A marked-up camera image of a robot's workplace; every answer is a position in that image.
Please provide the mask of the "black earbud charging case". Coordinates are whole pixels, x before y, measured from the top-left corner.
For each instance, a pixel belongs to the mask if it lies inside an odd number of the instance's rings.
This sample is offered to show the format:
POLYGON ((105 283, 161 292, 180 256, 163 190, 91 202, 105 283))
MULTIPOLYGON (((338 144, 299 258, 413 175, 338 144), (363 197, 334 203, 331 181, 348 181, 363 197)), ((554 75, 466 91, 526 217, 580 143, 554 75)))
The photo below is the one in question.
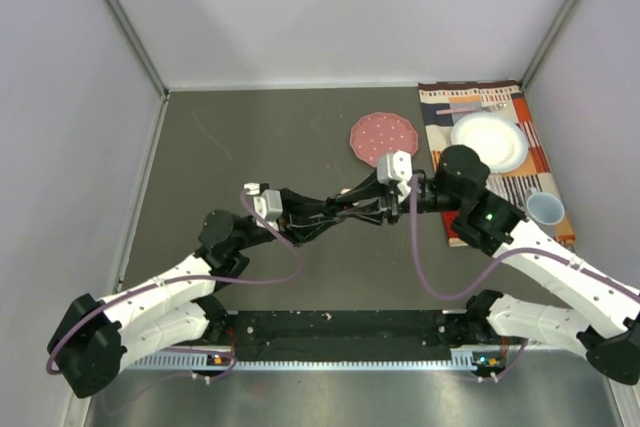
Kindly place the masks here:
POLYGON ((325 200, 323 214, 327 218, 337 219, 355 207, 352 202, 339 201, 336 196, 330 196, 325 200))

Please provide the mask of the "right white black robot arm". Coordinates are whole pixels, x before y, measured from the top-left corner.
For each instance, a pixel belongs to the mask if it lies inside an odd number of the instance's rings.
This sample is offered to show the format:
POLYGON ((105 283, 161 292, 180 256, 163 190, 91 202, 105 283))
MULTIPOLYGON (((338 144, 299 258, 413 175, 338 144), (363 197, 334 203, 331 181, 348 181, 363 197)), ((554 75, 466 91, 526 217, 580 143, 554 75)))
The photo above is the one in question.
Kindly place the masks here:
POLYGON ((380 214, 403 212, 417 223, 421 212, 457 210, 452 228, 468 246, 508 265, 565 303, 565 308, 533 304, 507 294, 482 292, 467 308, 469 335, 487 343, 496 336, 520 337, 572 352, 598 372, 625 385, 639 382, 639 291, 599 271, 547 235, 526 214, 489 191, 488 167, 463 145, 446 148, 433 178, 412 171, 408 153, 379 158, 375 173, 337 194, 331 204, 342 213, 376 198, 380 214))

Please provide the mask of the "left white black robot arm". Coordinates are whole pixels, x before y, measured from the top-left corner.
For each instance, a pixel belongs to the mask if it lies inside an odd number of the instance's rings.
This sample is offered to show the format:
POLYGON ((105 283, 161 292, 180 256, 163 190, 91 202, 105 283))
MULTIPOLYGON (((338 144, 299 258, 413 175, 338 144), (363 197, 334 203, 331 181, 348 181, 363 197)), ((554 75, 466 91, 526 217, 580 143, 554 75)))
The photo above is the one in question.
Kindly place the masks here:
POLYGON ((320 201, 262 184, 245 185, 240 200, 245 216, 211 211, 198 248, 165 272, 119 293, 74 299, 47 346, 46 372, 86 398, 143 357, 182 342, 220 341, 227 321, 214 292, 245 283, 244 250, 278 240, 299 258, 300 246, 354 208, 340 197, 320 201))

